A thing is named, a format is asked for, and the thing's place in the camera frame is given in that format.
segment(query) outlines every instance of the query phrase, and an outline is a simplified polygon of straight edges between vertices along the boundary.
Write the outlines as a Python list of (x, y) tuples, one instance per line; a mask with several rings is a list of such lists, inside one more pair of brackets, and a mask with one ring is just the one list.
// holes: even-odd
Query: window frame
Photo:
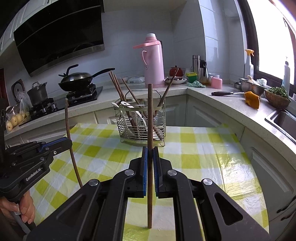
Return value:
[[(255, 54), (254, 57), (251, 56), (251, 61), (252, 61), (252, 64), (254, 65), (254, 79), (264, 78), (267, 80), (267, 85), (271, 87), (281, 87), (281, 84), (283, 81), (282, 79), (275, 77), (271, 74), (259, 71), (259, 45), (258, 45), (256, 26), (255, 26), (255, 21), (252, 15), (252, 11), (247, 0), (237, 0), (237, 1), (243, 16), (244, 26), (246, 30), (247, 46), (248, 48), (253, 49), (255, 53), (257, 53)], [(293, 94), (296, 93), (296, 38), (295, 38), (294, 32), (292, 31), (288, 23), (287, 23), (287, 26), (289, 28), (291, 41), (293, 45), (293, 52), (294, 52), (294, 73), (295, 73), (294, 84), (290, 84), (290, 90), (289, 90), (289, 95), (293, 96)]]

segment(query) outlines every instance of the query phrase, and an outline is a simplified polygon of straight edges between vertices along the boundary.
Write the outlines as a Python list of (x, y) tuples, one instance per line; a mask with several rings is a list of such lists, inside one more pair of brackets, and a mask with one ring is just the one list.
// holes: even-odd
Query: wok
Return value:
[(86, 89), (87, 86), (91, 83), (92, 79), (96, 76), (109, 72), (111, 70), (115, 70), (115, 68), (109, 68), (109, 69), (103, 69), (94, 75), (91, 75), (90, 73), (82, 73), (77, 72), (73, 74), (69, 74), (69, 70), (72, 68), (77, 67), (78, 64), (72, 65), (69, 68), (67, 68), (66, 73), (59, 74), (59, 76), (63, 77), (62, 81), (59, 83), (59, 86), (62, 90), (68, 91), (68, 92), (74, 92), (74, 91), (80, 91), (83, 89)]

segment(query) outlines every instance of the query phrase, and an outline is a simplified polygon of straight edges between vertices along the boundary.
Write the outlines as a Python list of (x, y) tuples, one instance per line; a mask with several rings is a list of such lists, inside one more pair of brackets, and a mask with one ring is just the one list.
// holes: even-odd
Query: table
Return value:
[[(71, 129), (73, 151), (82, 183), (111, 179), (141, 156), (142, 147), (121, 143), (116, 125), (77, 124)], [(268, 216), (263, 193), (252, 165), (235, 134), (227, 126), (166, 127), (160, 157), (197, 181), (211, 178), (265, 230)], [(30, 193), (39, 224), (78, 189), (70, 152), (56, 155), (50, 173)], [(129, 199), (123, 240), (175, 240), (172, 199), (153, 198), (152, 229), (147, 229), (147, 198)]]

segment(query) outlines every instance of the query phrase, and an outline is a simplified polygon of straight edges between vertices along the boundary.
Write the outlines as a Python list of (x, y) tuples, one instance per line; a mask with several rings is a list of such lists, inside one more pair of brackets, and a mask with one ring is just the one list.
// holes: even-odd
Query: yellow spray nozzle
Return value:
[(250, 56), (251, 54), (254, 56), (254, 50), (253, 49), (245, 49), (245, 51), (247, 52), (247, 55)]

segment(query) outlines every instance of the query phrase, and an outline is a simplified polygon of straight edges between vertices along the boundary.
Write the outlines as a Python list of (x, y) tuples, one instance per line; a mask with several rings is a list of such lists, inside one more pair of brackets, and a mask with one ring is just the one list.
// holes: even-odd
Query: orange sponge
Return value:
[(255, 95), (252, 91), (248, 91), (244, 94), (246, 98), (246, 104), (254, 109), (259, 109), (260, 100), (259, 96)]

